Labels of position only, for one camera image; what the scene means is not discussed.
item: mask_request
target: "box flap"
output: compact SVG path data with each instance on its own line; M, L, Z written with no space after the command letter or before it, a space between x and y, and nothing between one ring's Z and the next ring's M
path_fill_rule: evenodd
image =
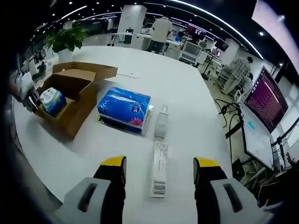
M95 80L96 73L92 72L92 71L86 71L86 70L69 69L69 70L56 72L55 75L68 76L68 77L74 77L74 78L85 79L88 81L93 81L93 80Z
M89 81L99 81L105 78L115 77L117 68L101 64L69 62L54 65L53 73Z

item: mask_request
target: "tissue package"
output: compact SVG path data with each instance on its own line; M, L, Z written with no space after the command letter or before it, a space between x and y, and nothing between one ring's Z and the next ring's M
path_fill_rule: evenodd
M140 134L143 134L149 107L149 96L117 87L111 87L97 104L101 121Z
M53 117L66 105L66 100L62 93L52 87L45 90L40 95L40 98L44 110Z

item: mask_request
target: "white pot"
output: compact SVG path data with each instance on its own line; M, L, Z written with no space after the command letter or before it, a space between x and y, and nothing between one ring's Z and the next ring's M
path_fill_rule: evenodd
M71 62L73 57L73 52L64 49L58 52L59 63Z

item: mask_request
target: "desk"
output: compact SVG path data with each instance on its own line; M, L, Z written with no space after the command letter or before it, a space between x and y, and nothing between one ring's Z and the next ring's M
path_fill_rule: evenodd
M150 43L150 39L151 39L151 35L148 35L148 34L136 34L136 33L116 33L116 34L112 34L112 35L128 35L128 36L132 36L132 37L143 37L143 38L146 38L148 39L148 44ZM180 47L182 46L182 43L181 42L176 42L176 41L173 41L173 40L166 40L166 43L169 43L170 46L171 45L175 45L177 47ZM143 46L142 49L139 49L139 50L146 50L148 46Z
M119 47L86 46L75 49L74 61L118 67L118 74L105 82L152 97L154 106L145 137L113 129L96 121L92 110L73 142L66 141L43 120L15 101L15 123L24 153L43 184L61 202L65 194L85 177L92 177L99 164L114 156L127 157L124 224L197 223L194 199L193 158L217 161L232 177L222 117L196 68L153 53ZM58 57L51 59L58 63ZM165 141L170 145L165 199L149 198L153 162L152 141L158 113L169 106Z

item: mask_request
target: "open cardboard box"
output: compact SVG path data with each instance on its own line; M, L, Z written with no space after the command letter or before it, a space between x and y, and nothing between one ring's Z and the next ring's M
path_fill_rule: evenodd
M69 62L54 65L53 74L37 91L42 94L48 88L53 87L66 97L67 105L56 117L44 111L42 105L38 108L37 114L74 139L81 125L97 104L94 81L114 77L116 73L117 68L100 64Z

